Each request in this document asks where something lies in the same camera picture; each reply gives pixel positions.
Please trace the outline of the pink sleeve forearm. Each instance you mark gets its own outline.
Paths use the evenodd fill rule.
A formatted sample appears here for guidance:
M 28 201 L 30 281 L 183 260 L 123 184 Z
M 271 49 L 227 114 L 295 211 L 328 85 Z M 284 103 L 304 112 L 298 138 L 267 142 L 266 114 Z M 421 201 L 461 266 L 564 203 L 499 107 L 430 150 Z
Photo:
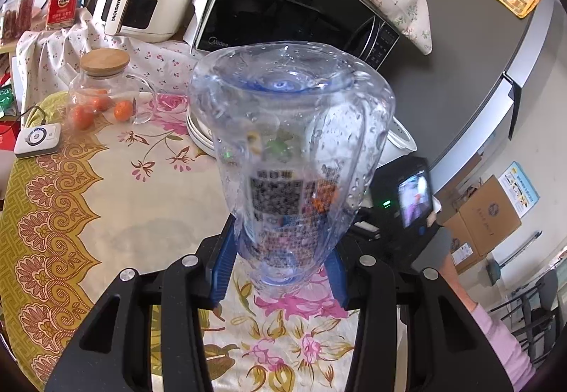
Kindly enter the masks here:
M 529 356 L 506 325 L 493 319 L 481 305 L 476 305 L 471 314 L 505 368 L 513 389 L 520 391 L 535 374 Z

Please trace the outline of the person right hand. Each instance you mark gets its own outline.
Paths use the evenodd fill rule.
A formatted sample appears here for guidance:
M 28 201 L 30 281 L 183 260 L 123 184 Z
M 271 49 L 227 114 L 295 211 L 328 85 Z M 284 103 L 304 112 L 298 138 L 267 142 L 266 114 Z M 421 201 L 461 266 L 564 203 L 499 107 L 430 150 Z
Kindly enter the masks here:
M 468 295 L 465 288 L 459 282 L 459 274 L 456 271 L 451 254 L 447 254 L 443 259 L 443 262 L 438 268 L 438 272 L 449 287 L 452 288 L 453 292 L 455 292 L 455 295 L 459 297 L 459 300 L 465 305 L 468 311 L 473 312 L 478 304 Z

